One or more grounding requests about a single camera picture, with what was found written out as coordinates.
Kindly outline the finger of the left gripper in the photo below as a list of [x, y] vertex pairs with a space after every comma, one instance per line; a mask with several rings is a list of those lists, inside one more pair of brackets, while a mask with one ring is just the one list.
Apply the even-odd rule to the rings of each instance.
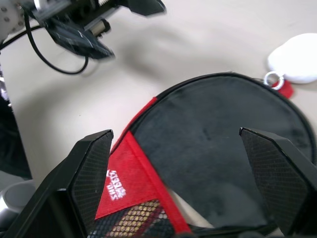
[[165, 12], [165, 5], [160, 0], [124, 0], [123, 5], [131, 12], [143, 16]]
[[54, 42], [66, 50], [92, 59], [113, 57], [114, 53], [90, 31], [85, 31], [77, 24], [51, 19], [46, 22], [46, 30]]

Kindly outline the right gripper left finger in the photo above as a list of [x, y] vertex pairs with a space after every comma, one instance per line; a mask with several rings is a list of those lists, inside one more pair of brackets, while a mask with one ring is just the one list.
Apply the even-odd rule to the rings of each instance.
[[113, 132], [76, 142], [42, 181], [7, 231], [9, 238], [86, 238], [104, 189]]

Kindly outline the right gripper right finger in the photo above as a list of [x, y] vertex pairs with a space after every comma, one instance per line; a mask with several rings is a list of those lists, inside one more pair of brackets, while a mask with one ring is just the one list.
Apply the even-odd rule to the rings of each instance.
[[252, 173], [285, 236], [317, 234], [317, 168], [287, 138], [240, 128]]

